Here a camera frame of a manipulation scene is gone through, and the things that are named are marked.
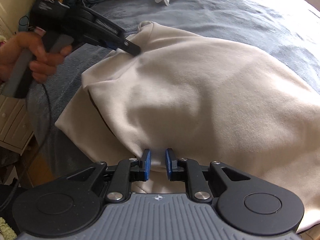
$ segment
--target bed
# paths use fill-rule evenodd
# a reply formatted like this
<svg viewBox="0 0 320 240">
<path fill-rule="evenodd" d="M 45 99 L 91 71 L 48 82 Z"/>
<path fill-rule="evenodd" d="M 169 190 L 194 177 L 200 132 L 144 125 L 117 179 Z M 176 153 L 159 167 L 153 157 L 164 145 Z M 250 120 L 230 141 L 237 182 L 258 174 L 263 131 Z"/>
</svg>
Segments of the bed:
<svg viewBox="0 0 320 240">
<path fill-rule="evenodd" d="M 320 13 L 304 0 L 106 0 L 93 7 L 127 34 L 144 20 L 206 37 L 247 43 L 271 54 L 320 93 Z M 52 124 L 81 85 L 81 73 L 105 58 L 110 49 L 84 45 L 68 56 L 46 83 Z M 42 87 L 34 84 L 28 110 L 38 142 L 48 123 L 48 104 Z M 55 176 L 91 163 L 56 127 L 42 149 Z"/>
</svg>

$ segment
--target human hand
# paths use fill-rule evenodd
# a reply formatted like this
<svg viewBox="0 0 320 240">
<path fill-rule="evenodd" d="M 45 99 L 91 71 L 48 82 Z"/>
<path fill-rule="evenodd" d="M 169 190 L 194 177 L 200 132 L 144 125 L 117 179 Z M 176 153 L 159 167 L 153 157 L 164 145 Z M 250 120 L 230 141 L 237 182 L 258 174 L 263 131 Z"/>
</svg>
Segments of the human hand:
<svg viewBox="0 0 320 240">
<path fill-rule="evenodd" d="M 29 49 L 36 60 L 29 63 L 32 76 L 38 83 L 44 83 L 48 76 L 55 74 L 57 65 L 72 51 L 71 45 L 60 53 L 45 52 L 41 36 L 33 32 L 20 32 L 0 47 L 0 80 L 7 81 L 12 69 L 24 48 Z"/>
</svg>

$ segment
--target white drawer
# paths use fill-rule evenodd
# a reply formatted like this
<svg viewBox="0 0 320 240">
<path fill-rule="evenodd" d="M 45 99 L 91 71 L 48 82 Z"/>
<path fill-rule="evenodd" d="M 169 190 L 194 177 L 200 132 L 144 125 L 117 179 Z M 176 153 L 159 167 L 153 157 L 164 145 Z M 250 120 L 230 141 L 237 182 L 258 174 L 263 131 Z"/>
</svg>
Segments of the white drawer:
<svg viewBox="0 0 320 240">
<path fill-rule="evenodd" d="M 3 141 L 13 121 L 24 105 L 24 100 L 0 95 L 0 140 Z"/>
<path fill-rule="evenodd" d="M 4 142 L 23 149 L 32 134 L 31 124 L 29 122 L 26 107 L 23 106 L 17 117 L 14 119 Z"/>
</svg>

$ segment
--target white dresser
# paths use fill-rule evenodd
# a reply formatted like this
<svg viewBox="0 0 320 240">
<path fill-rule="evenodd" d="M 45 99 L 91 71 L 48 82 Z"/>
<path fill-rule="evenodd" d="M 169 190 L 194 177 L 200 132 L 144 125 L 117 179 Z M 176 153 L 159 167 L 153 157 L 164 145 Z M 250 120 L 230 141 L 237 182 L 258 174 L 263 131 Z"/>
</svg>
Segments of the white dresser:
<svg viewBox="0 0 320 240">
<path fill-rule="evenodd" d="M 34 0 L 0 0 L 0 35 L 9 39 L 18 31 L 18 23 Z M 22 154 L 33 131 L 25 101 L 0 95 L 0 146 Z"/>
</svg>

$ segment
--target black cable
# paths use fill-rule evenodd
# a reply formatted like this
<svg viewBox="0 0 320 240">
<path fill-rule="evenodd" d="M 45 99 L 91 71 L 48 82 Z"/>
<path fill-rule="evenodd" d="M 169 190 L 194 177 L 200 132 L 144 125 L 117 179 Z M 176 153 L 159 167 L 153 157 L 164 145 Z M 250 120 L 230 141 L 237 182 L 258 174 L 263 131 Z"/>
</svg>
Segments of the black cable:
<svg viewBox="0 0 320 240">
<path fill-rule="evenodd" d="M 44 136 L 44 139 L 42 141 L 42 143 L 39 145 L 38 149 L 36 150 L 35 154 L 33 155 L 33 157 L 31 158 L 31 160 L 29 161 L 29 163 L 24 167 L 23 172 L 21 173 L 20 177 L 18 178 L 17 182 L 15 183 L 15 185 L 13 186 L 13 189 L 11 190 L 10 194 L 8 195 L 8 197 L 6 198 L 6 200 L 2 203 L 2 205 L 0 206 L 0 212 L 2 212 L 7 205 L 11 202 L 13 195 L 16 193 L 17 188 L 19 186 L 19 183 L 21 181 L 21 178 L 24 176 L 24 174 L 27 172 L 28 168 L 30 167 L 30 165 L 32 164 L 32 162 L 35 160 L 35 158 L 38 156 L 41 148 L 44 146 L 44 143 L 47 141 L 50 131 L 51 131 L 51 123 L 52 123 L 52 115 L 51 115 L 51 102 L 49 99 L 49 94 L 47 91 L 47 88 L 45 87 L 44 84 L 42 84 L 42 87 L 44 89 L 44 93 L 47 97 L 47 101 L 48 101 L 48 112 L 49 112 L 49 125 L 48 125 L 48 129 L 47 132 Z"/>
</svg>

